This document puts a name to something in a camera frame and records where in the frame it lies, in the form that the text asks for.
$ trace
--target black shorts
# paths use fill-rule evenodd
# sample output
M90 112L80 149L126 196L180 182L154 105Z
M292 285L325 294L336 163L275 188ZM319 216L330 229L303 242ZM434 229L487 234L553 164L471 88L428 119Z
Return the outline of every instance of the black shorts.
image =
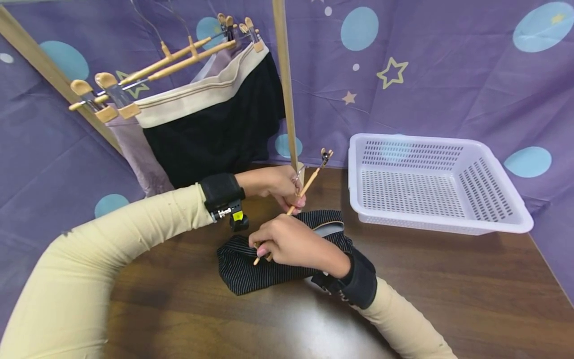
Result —
M267 47L250 44L218 76L138 101L145 137L175 188L269 157L285 118L281 82Z

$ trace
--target table surface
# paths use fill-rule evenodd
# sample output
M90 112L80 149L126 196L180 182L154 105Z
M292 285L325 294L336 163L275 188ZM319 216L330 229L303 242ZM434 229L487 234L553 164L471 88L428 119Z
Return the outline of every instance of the table surface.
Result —
M250 230L280 213L248 199ZM528 235L481 237L367 225L347 172L325 169L307 209L341 209L345 232L459 358L573 358L574 310ZM218 274L225 223L153 248L117 278L107 358L396 358L358 313L292 281L235 296Z

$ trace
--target striped fabric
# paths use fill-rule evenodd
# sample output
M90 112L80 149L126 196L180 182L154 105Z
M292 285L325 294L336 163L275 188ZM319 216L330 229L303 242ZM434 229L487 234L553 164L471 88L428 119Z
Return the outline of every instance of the striped fabric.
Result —
M319 210L304 212L294 216L316 232L324 232L326 227L336 225L335 233L323 236L334 243L342 251L351 253L353 242L343 233L343 218L340 211ZM319 271L311 268L293 267L277 264L274 261L261 260L253 265L257 258L254 248L249 248L249 241L244 236L233 236L217 251L219 260L219 275L236 295L243 295L271 285L283 283L293 279L310 277Z

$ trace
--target star pattern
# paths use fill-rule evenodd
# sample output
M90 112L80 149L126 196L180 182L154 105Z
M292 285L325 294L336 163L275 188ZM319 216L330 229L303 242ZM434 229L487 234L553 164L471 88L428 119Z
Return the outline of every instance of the star pattern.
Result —
M115 74L118 76L118 79L119 79L120 81L129 76L128 74L126 74L125 72L122 72L122 71L120 71L120 70L116 70ZM129 89L127 90L127 92L129 92L130 95L131 95L134 99L137 99L137 98L139 97L139 92L140 92L140 91L146 91L146 90L149 90L148 85L146 85L145 83L141 83L141 84L139 84L139 85L136 86L136 87L129 88Z
M345 106L349 103L355 103L355 96L357 96L357 94L352 94L350 91L347 91L347 96L342 98L342 100L345 101Z
M552 25L562 22L564 18L565 18L564 14L556 14L556 16L552 18Z
M405 70L405 68L407 67L408 64L409 64L408 61L403 62L403 63L398 63L395 61L395 59L392 56L389 58L389 62L387 63L387 67L383 71L377 72L377 77L380 78L381 80L383 80L383 90L387 89L387 87L391 86L391 84L393 84L393 83L403 83L404 82L404 80L402 78L402 72ZM400 67L400 70L398 71L396 79L390 79L389 80L388 77L385 76L385 74L390 70L391 65L394 68Z

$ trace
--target purple backdrop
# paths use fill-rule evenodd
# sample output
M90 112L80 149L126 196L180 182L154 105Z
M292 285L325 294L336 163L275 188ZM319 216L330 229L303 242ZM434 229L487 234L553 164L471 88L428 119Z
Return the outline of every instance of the purple backdrop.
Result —
M194 36L217 12L250 16L276 52L270 0L172 1ZM574 9L541 0L288 0L300 160L346 166L358 132L472 138L504 163L536 222L534 239L574 298ZM186 46L167 1L136 0L171 50ZM162 57L128 0L45 2L9 11L70 78L128 74ZM63 230L142 196L126 163L0 38L0 327L37 258ZM141 86L144 98L201 68ZM286 130L269 142L288 160Z

